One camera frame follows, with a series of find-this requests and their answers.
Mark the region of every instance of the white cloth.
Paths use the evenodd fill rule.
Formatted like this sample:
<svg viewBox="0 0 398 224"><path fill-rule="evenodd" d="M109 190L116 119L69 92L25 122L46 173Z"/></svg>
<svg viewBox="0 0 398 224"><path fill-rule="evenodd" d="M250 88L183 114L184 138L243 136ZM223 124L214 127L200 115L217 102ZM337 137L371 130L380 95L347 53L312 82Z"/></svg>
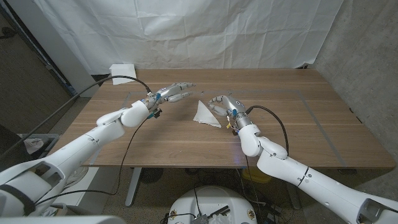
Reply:
<svg viewBox="0 0 398 224"><path fill-rule="evenodd" d="M343 0L35 0L89 74L313 63Z"/></svg>
<svg viewBox="0 0 398 224"><path fill-rule="evenodd" d="M202 124L210 124L214 127L221 128L218 120L213 116L210 110L199 100L198 102L198 111L193 118L194 121L198 121Z"/></svg>

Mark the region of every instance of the black cable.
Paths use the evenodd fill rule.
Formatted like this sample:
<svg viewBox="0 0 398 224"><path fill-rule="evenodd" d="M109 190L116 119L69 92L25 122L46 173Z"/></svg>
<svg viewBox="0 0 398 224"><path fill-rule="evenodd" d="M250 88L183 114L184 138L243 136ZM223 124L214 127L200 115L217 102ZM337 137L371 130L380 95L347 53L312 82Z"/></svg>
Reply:
<svg viewBox="0 0 398 224"><path fill-rule="evenodd" d="M250 173L250 169L249 169L248 156L245 156L245 157L246 157L246 163L247 163L247 165L248 165L248 171L249 171L249 176L250 176L251 185L252 185L252 187L253 187L254 194L256 194L256 202L257 202L257 206L259 207L259 214L260 214L260 218L261 218L260 223L262 223L263 219L262 219L262 215L261 215L261 208L260 208L259 198L257 197L257 192L256 192L256 188L255 188L254 183L253 183L253 179L251 178L251 173Z"/></svg>
<svg viewBox="0 0 398 224"><path fill-rule="evenodd" d="M74 97L70 98L66 103L64 103L61 107L59 107L54 113L52 113L50 116L48 116L44 121L42 121L39 125L37 125L33 130L31 130L29 133L27 133L23 138L21 138L18 142L16 142L14 145L12 145L9 149L7 149L2 155L0 155L0 161L5 159L6 156L15 148L17 147L20 143L22 143L23 141L25 141L27 138L30 137L30 135L32 135L36 130L38 130L41 126L43 126L43 124L45 124L49 119L51 119L54 115L56 115L59 111L61 111L64 107L66 107L67 104L69 104L70 102L74 101L75 99L77 99L82 93L84 93L85 91L89 90L91 87L99 84L99 83L103 83L107 80L113 79L113 78L128 78L131 80L135 80L141 84L143 84L147 90L148 93L151 92L150 88L141 80L138 80L136 78L133 77L128 77L128 76L124 76L124 75L115 75L113 77L108 77L108 78L104 78L101 79L98 82L95 82L93 84L91 84L89 87L85 88L83 91L79 92L78 94L76 94Z"/></svg>
<svg viewBox="0 0 398 224"><path fill-rule="evenodd" d="M199 209L198 196L197 196L197 191L195 190L195 186L193 186L193 191L194 191L194 193L195 193L195 198L197 199L197 205L198 205L199 215L201 216L201 211L200 211L200 209Z"/></svg>
<svg viewBox="0 0 398 224"><path fill-rule="evenodd" d="M278 196L279 196L279 190L280 190L280 188L282 187L282 183L283 182L281 182L280 184L279 184L279 187L278 187L278 191L277 191L277 193L276 193L276 201L278 201ZM275 211L276 211L276 204L274 204L274 214L273 214L273 216L274 216L274 222L276 222L276 219L275 219Z"/></svg>
<svg viewBox="0 0 398 224"><path fill-rule="evenodd" d="M239 178L240 178L240 181L241 181L242 192L243 192L244 198L245 198L246 200L248 200L249 202L251 202L251 203L263 204L263 205L265 206L267 203L265 203L265 202L259 202L258 200L256 200L256 201L255 201L255 200L251 200L251 199L246 195L246 193L245 193L245 191L244 191L243 179L242 179L242 177L241 177L241 174L239 173L238 169L235 169L235 170L236 170L236 173L238 173Z"/></svg>
<svg viewBox="0 0 398 224"><path fill-rule="evenodd" d="M166 213L166 215L164 216L164 218L160 221L160 224L166 224L167 223L167 219L171 218L171 217L176 217L179 215L192 215L194 218L197 218L194 214L192 213L184 213L184 214L176 214L176 215L170 215L168 213Z"/></svg>
<svg viewBox="0 0 398 224"><path fill-rule="evenodd" d="M36 203L35 203L35 206L40 205L41 203L46 202L46 201L48 201L48 200L57 198L57 197L59 197L59 196L63 196L63 195L67 195L67 194L72 194L72 193L78 193L78 192L97 192L97 193L102 193L102 194L106 194L106 195L116 195L117 192L118 192L118 190L119 190L119 186L120 186L120 178L121 178L121 173L122 173L123 162L124 162L124 159L126 158L127 152L129 151L129 148L130 148L132 139L133 139L134 136L136 135L138 129L141 128L141 126L142 126L142 125L145 123L145 121L147 121L147 120L148 120L148 119L145 119L145 120L138 126L138 128L136 129L136 131L134 132L134 134L132 135L132 137L131 137L131 139L130 139L129 145L127 146L126 152L124 153L124 156L123 156L123 159L122 159L122 163L120 164L118 186L116 187L115 193L109 193L109 192L105 192L105 191L102 191L102 190L75 190L75 191L72 191L72 192L66 192L66 193L62 193L62 194L55 195L55 196L53 196L53 197L46 198L46 199L44 199L44 200L42 200L42 201L40 201L40 202L36 202Z"/></svg>
<svg viewBox="0 0 398 224"><path fill-rule="evenodd" d="M286 133L286 129L285 129L285 126L284 126L283 122L279 119L279 117L274 112L272 112L270 109L268 109L268 108L266 108L264 106L259 106L259 105L251 106L251 107L249 107L249 109L246 110L246 114L249 114L253 110L253 108L263 109L263 110L267 111L268 113L270 113L271 115L273 115L276 120L278 120L278 122L279 122L279 124L282 127L282 130L284 132L285 143L286 143L286 151L287 151L287 155L289 155L289 142L287 140L287 133Z"/></svg>

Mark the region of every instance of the power cord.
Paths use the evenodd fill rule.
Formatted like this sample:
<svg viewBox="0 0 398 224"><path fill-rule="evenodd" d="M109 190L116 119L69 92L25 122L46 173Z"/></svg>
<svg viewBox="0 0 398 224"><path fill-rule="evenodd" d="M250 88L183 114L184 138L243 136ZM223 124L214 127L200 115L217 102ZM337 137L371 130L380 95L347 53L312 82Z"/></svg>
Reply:
<svg viewBox="0 0 398 224"><path fill-rule="evenodd" d="M192 213L176 214L176 215L170 215L170 216L169 216L168 213L166 213L166 215L164 216L164 218L160 221L160 224L167 224L167 220L168 220L169 218L171 218L171 217L176 217L176 216L179 216L179 215L192 215L193 218L197 218L197 217L196 217L194 214L192 214Z"/></svg>
<svg viewBox="0 0 398 224"><path fill-rule="evenodd" d="M195 189L195 186L193 186L193 191L194 191L194 193L195 193L195 198L196 198L196 200L197 200L197 206L198 206L199 216L201 216L201 211L200 211L200 209L199 209L198 195L197 195L197 191L196 191L196 189Z"/></svg>
<svg viewBox="0 0 398 224"><path fill-rule="evenodd" d="M119 186L120 186L120 178L121 178L121 172L122 172L123 162L124 162L124 159L126 158L127 152L129 151L129 148L130 148L132 139L133 139L134 136L136 135L138 129L141 128L141 126L142 126L142 125L145 123L145 121L147 121L147 120L148 120L148 119L145 119L145 120L138 126L138 128L136 129L136 131L134 132L134 134L132 135L132 137L131 137L131 139L130 139L129 145L128 145L127 149L126 149L126 152L124 153L122 163L120 164L118 186L116 187L115 193L109 193L109 192L105 192L105 191L102 191L102 190L75 190L75 191L72 191L72 192L66 192L66 193L62 193L62 194L55 195L55 196L53 196L53 197L46 198L46 199L44 199L44 200L42 200L42 201L40 201L40 202L36 202L36 203L35 203L35 206L40 205L41 203L46 202L46 201L48 201L48 200L57 198L57 197L59 197L59 196L63 196L63 195L67 195L67 194L73 194L73 193L78 193L78 192L96 192L96 193L102 193L102 194L106 194L106 195L116 195L117 192L118 192L118 190L119 190Z"/></svg>
<svg viewBox="0 0 398 224"><path fill-rule="evenodd" d="M249 107L249 109L246 110L246 114L249 114L254 108L260 108L260 109L265 110L266 112L268 112L271 115L273 115L273 117L279 122L279 124L282 127L282 130L284 132L284 136L285 136L287 155L289 155L289 142L287 140L287 133L286 133L286 129L285 129L285 126L284 126L283 122L280 120L280 118L274 112L272 112L270 109L268 109L268 108L266 108L264 106L259 106L259 105L251 106L251 107Z"/></svg>
<svg viewBox="0 0 398 224"><path fill-rule="evenodd" d="M281 185L282 185L282 182L280 183L280 186L278 187L278 191L276 192L276 200L277 200L277 201L278 201L278 196L279 196L279 191L280 191ZM276 207L275 207L275 206L276 206L276 205L274 204L274 213L272 214L272 215L274 216L274 222L276 222L276 219L275 219Z"/></svg>
<svg viewBox="0 0 398 224"><path fill-rule="evenodd" d="M113 77L108 77L108 78L104 78L101 79L98 82L95 82L93 84L91 84L89 87L85 88L83 91L79 92L78 94L76 94L75 96L73 96L72 98L70 98L66 103L64 103L61 107L59 107L59 109L57 109L54 113L52 113L50 116L48 116L44 121L42 121L40 124L38 124L33 130L31 130L29 133L27 133L23 138L21 138L18 142L16 142L14 145L12 145L9 149L7 149L2 155L0 155L0 161L5 159L6 156L13 150L15 149L15 147L17 147L19 144L21 144L22 142L24 142L27 138L29 138L36 130L38 130L41 126L43 126L43 124L45 124L49 119L51 119L54 115L56 115L59 111L61 111L64 107L66 107L67 104L69 104L70 102L74 101L75 99L77 99L82 93L84 93L85 91L89 90L91 87L103 83L107 80L113 79L113 78L128 78L131 80L135 80L139 83L141 83L145 89L147 90L148 93L151 92L150 88L141 80L138 80L136 78L133 77L129 77L129 76L124 76L124 75L115 75Z"/></svg>
<svg viewBox="0 0 398 224"><path fill-rule="evenodd" d="M238 176L239 176L239 178L241 179L241 185L242 185L242 191L243 191L244 198L245 198L246 200L252 202L252 203L262 204L263 206L267 205L266 202L258 202L258 201L255 201L255 200L251 200L251 199L246 195L246 192L244 191L244 184L243 184L243 180L242 180L241 174L239 173L239 170L238 170L238 169L236 169L236 172L238 173Z"/></svg>

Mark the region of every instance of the wooden table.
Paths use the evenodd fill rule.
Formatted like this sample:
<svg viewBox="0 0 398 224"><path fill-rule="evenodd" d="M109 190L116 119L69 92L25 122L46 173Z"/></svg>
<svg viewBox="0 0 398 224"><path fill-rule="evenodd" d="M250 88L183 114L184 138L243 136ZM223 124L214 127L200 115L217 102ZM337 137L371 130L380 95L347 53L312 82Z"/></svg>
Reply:
<svg viewBox="0 0 398 224"><path fill-rule="evenodd" d="M193 121L198 100L231 95L245 107L262 105L285 124L289 155L310 167L331 169L391 169L395 162L377 139L316 70L138 70L137 77L152 91L173 82L192 82L194 95L177 103L164 103L157 119L148 120L134 137L126 167L246 166L239 138L226 129L227 120L216 116L221 129ZM137 82L104 83L54 149L86 133L96 120L144 98ZM284 146L279 123L263 110L249 115L262 135ZM119 166L135 128L102 148L86 165ZM250 159L250 165L257 158Z"/></svg>

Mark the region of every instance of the white robotic arm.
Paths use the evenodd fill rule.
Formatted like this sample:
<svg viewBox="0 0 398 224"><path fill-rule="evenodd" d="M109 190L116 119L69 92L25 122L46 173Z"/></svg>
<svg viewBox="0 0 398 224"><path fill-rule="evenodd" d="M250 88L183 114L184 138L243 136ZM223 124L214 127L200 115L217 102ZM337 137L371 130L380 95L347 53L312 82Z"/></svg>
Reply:
<svg viewBox="0 0 398 224"><path fill-rule="evenodd" d="M177 102L190 95L182 90L192 83L174 83L156 94L137 101L131 108L121 109L100 117L97 127L76 138L55 153L34 161L21 163L0 173L0 217L40 215L64 188L68 177L105 144L124 134L123 126L133 128L147 118L158 117L158 106Z"/></svg>
<svg viewBox="0 0 398 224"><path fill-rule="evenodd" d="M212 105L219 102L228 109ZM245 155L260 156L257 167L265 174L290 182L326 206L347 223L396 223L398 202L351 189L290 158L280 145L265 137L247 116L243 104L231 96L217 96L209 102L215 113L234 120L232 128L241 139Z"/></svg>

